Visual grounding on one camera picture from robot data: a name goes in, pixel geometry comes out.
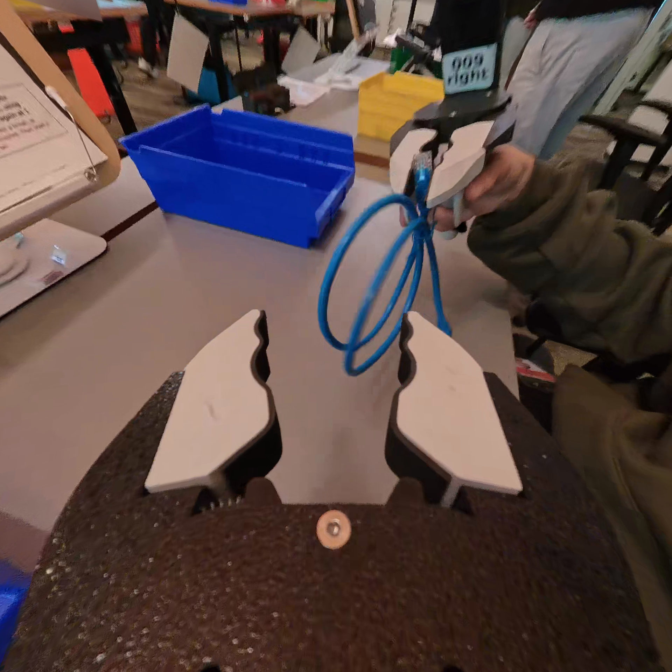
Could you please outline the grey seat office chair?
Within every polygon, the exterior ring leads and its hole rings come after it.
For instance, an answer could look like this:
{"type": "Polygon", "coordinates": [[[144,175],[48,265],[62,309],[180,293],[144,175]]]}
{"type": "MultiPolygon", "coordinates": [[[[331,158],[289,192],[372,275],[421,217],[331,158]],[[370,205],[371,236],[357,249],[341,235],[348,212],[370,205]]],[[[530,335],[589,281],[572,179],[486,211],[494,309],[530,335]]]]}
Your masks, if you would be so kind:
{"type": "Polygon", "coordinates": [[[597,176],[598,165],[591,164],[595,188],[612,191],[616,195],[617,217],[620,220],[639,222],[659,237],[671,227],[671,176],[659,189],[654,189],[649,180],[671,150],[671,103],[645,99],[640,105],[665,116],[667,124],[662,132],[606,115],[584,115],[580,121],[607,132],[615,141],[600,176],[597,176]],[[651,147],[652,154],[642,173],[634,177],[626,169],[634,163],[634,154],[642,145],[651,147]]]}

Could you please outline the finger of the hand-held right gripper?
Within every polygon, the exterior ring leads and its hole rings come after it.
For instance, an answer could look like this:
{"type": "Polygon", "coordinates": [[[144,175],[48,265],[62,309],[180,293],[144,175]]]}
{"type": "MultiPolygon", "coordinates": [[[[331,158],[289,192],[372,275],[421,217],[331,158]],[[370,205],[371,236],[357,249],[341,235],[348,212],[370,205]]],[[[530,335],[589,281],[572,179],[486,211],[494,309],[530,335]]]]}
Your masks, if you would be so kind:
{"type": "Polygon", "coordinates": [[[466,186],[483,170],[486,148],[493,121],[482,121],[456,129],[451,146],[433,169],[426,206],[435,208],[462,194],[466,186]]]}
{"type": "Polygon", "coordinates": [[[438,131],[409,130],[390,158],[390,183],[394,194],[428,197],[438,149],[438,131]]]}

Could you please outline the wooden top desk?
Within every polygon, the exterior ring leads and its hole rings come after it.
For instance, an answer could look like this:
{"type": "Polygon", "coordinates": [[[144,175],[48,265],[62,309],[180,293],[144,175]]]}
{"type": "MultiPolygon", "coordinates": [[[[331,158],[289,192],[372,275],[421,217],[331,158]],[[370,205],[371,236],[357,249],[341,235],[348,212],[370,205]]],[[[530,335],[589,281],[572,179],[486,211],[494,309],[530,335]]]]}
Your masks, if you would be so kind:
{"type": "MultiPolygon", "coordinates": [[[[167,7],[176,12],[188,11],[188,18],[204,21],[207,45],[215,61],[218,92],[224,96],[224,59],[218,41],[224,33],[226,14],[234,17],[234,29],[244,23],[252,28],[261,29],[264,35],[264,58],[273,66],[274,72],[280,71],[280,24],[284,19],[308,20],[314,23],[319,17],[329,18],[335,12],[334,1],[297,1],[294,4],[263,3],[251,1],[246,5],[217,1],[164,1],[167,7]]],[[[38,34],[38,42],[47,51],[64,51],[83,48],[91,57],[103,86],[113,106],[115,116],[125,134],[137,130],[128,103],[116,77],[112,62],[105,51],[105,45],[113,44],[117,39],[128,38],[128,30],[120,22],[126,18],[137,18],[146,13],[139,1],[101,1],[99,11],[101,20],[91,20],[73,12],[56,9],[52,5],[41,5],[37,1],[10,1],[10,7],[27,25],[38,23],[67,22],[72,32],[50,32],[38,34]]]]}

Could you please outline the yellow plastic bin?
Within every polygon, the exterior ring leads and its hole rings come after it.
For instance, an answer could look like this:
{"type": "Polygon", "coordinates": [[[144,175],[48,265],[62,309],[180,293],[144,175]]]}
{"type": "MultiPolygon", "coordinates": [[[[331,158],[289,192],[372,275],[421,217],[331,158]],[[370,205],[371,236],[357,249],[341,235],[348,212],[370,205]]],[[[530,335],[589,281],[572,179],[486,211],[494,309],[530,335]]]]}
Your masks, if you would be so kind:
{"type": "Polygon", "coordinates": [[[389,141],[417,111],[443,97],[443,81],[435,77],[408,72],[374,75],[359,86],[357,134],[389,141]]]}

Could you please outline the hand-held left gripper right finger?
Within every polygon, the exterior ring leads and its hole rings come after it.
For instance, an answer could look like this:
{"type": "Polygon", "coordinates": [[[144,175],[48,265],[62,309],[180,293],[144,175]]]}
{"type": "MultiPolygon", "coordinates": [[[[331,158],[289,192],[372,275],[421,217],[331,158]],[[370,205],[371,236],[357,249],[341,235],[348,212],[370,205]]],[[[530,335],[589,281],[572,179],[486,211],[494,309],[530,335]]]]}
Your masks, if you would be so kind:
{"type": "Polygon", "coordinates": [[[416,312],[402,318],[399,388],[384,457],[425,502],[452,507],[463,488],[520,495],[524,485],[481,366],[416,312]]]}

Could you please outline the green plastic bin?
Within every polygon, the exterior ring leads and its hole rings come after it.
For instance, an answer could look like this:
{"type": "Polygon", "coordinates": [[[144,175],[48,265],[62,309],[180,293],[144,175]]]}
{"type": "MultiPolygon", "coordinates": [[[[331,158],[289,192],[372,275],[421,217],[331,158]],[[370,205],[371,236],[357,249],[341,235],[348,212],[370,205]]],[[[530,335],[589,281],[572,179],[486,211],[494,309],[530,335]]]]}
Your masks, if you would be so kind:
{"type": "Polygon", "coordinates": [[[419,50],[413,50],[407,46],[393,48],[389,73],[393,75],[397,72],[442,79],[441,61],[436,60],[435,51],[428,48],[419,50]]]}

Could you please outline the blue divided plastic bin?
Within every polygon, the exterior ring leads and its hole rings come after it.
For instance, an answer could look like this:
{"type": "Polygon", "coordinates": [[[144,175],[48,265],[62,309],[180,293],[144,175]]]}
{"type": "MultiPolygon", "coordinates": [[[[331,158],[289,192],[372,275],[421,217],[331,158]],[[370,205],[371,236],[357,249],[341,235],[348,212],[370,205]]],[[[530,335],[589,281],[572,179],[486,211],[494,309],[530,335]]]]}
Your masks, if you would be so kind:
{"type": "Polygon", "coordinates": [[[356,174],[352,136],[202,105],[120,139],[165,212],[307,249],[356,174]]]}

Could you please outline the white board stand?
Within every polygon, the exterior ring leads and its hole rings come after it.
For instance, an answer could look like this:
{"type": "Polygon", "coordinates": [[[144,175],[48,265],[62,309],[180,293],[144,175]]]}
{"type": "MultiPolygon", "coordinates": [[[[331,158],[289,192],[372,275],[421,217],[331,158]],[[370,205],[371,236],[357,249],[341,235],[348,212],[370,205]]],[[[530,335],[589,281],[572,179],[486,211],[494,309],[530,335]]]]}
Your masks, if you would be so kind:
{"type": "Polygon", "coordinates": [[[100,236],[45,219],[1,241],[1,318],[103,256],[100,236]]]}

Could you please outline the instruction sheet board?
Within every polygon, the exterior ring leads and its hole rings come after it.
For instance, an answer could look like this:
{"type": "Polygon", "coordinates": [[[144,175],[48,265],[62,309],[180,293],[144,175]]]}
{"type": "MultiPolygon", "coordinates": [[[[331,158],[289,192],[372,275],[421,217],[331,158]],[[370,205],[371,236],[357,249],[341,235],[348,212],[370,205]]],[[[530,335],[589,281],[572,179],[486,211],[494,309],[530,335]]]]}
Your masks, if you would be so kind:
{"type": "Polygon", "coordinates": [[[114,139],[8,1],[1,2],[1,239],[109,186],[114,139]]]}

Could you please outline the person's right hand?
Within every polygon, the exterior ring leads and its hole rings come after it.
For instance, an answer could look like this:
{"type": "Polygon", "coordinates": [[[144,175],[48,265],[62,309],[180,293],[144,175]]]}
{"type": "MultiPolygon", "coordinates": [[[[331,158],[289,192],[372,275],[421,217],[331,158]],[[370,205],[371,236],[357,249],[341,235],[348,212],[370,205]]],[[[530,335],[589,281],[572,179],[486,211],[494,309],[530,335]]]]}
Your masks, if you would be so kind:
{"type": "Polygon", "coordinates": [[[428,215],[429,223],[437,231],[454,231],[462,223],[508,206],[525,190],[535,165],[534,155],[514,145],[495,147],[483,170],[466,186],[460,213],[437,206],[428,215]]]}

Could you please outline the person's right forearm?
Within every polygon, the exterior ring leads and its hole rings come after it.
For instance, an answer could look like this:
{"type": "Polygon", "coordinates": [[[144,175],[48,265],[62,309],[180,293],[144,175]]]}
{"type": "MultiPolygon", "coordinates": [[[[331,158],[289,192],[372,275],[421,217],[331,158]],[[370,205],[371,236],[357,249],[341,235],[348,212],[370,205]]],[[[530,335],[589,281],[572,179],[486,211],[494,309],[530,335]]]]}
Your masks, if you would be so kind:
{"type": "Polygon", "coordinates": [[[499,200],[495,156],[465,193],[468,247],[521,293],[539,299],[567,340],[623,363],[671,354],[671,241],[617,218],[609,191],[581,168],[524,155],[524,184],[499,200]]]}

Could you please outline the white papers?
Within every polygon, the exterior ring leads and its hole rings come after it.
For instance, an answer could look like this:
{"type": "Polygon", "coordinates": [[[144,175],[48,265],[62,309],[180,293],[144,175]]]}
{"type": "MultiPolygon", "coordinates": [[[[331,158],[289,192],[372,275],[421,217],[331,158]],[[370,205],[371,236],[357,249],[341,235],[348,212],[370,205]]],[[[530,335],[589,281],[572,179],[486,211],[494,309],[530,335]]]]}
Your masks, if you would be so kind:
{"type": "Polygon", "coordinates": [[[358,93],[361,84],[383,72],[390,64],[377,58],[332,54],[289,75],[278,77],[278,84],[288,89],[290,104],[306,107],[332,92],[358,93]]]}

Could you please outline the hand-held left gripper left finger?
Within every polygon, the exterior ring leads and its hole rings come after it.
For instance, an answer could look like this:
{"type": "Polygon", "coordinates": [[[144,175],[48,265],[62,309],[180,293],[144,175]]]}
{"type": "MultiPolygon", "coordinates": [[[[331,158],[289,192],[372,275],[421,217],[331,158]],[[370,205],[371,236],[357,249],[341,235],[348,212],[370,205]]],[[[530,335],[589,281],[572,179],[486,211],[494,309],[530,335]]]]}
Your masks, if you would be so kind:
{"type": "Polygon", "coordinates": [[[244,495],[279,462],[281,430],[267,384],[265,311],[250,310],[186,365],[147,492],[206,488],[244,495]]]}

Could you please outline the grey card panel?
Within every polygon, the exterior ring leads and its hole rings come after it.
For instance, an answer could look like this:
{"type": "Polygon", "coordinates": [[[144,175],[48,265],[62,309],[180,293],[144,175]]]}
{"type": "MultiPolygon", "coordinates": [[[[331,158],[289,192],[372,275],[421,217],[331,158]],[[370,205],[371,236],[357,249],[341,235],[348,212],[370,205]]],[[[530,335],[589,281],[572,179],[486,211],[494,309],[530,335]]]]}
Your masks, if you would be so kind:
{"type": "Polygon", "coordinates": [[[285,75],[292,75],[310,66],[315,62],[320,51],[320,42],[307,29],[299,25],[282,60],[281,72],[285,75]]]}
{"type": "Polygon", "coordinates": [[[167,77],[196,93],[208,45],[206,34],[182,14],[176,13],[167,58],[167,77]]]}

